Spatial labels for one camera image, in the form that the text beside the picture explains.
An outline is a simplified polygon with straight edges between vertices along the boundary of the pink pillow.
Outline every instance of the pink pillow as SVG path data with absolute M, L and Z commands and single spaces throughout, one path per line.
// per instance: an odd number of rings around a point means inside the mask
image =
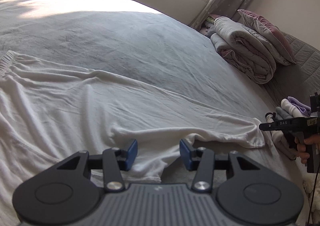
M 239 14 L 244 20 L 244 25 L 256 30 L 268 39 L 285 59 L 295 64 L 293 50 L 281 31 L 264 17 L 249 10 L 239 9 Z

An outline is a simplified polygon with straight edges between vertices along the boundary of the gray rolled cloth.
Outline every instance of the gray rolled cloth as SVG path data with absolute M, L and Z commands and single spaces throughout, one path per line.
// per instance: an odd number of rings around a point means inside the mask
M 281 107 L 276 107 L 276 120 L 293 118 L 288 112 Z

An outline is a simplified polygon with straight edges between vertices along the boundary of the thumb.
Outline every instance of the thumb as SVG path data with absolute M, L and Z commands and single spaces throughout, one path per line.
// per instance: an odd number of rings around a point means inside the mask
M 319 144 L 320 143 L 320 135 L 314 134 L 311 137 L 308 137 L 307 139 L 305 139 L 304 143 L 306 145 Z

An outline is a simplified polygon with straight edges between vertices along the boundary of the black handheld device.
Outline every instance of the black handheld device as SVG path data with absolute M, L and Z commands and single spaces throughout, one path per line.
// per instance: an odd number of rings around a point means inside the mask
M 304 145 L 304 139 L 311 135 L 319 133 L 320 129 L 320 96 L 317 92 L 310 96 L 311 112 L 315 117 L 304 118 L 292 118 L 278 120 L 272 123 L 262 123 L 259 125 L 259 129 L 263 131 L 281 130 L 291 131 L 298 137 L 300 144 Z M 310 155 L 307 161 L 307 172 L 316 173 L 318 165 L 320 163 L 320 154 L 318 146 L 306 145 L 306 152 Z
M 90 156 L 80 151 L 17 187 L 12 203 L 20 226 L 294 226 L 303 206 L 300 189 L 236 151 L 216 155 L 180 141 L 185 167 L 196 170 L 186 184 L 132 183 L 126 189 L 120 170 L 129 170 L 137 141 L 125 149 Z M 104 187 L 90 181 L 102 169 Z M 227 181 L 213 189 L 214 170 Z

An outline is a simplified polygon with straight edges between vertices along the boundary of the human hand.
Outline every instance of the human hand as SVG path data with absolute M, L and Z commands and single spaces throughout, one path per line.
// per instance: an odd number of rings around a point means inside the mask
M 306 146 L 300 144 L 299 139 L 297 137 L 294 139 L 294 141 L 298 144 L 297 150 L 299 153 L 297 156 L 301 158 L 301 163 L 306 164 L 308 158 L 310 157 L 310 155 L 306 153 Z M 305 139 L 304 143 L 306 145 L 320 144 L 320 135 L 319 134 L 312 135 L 311 137 Z

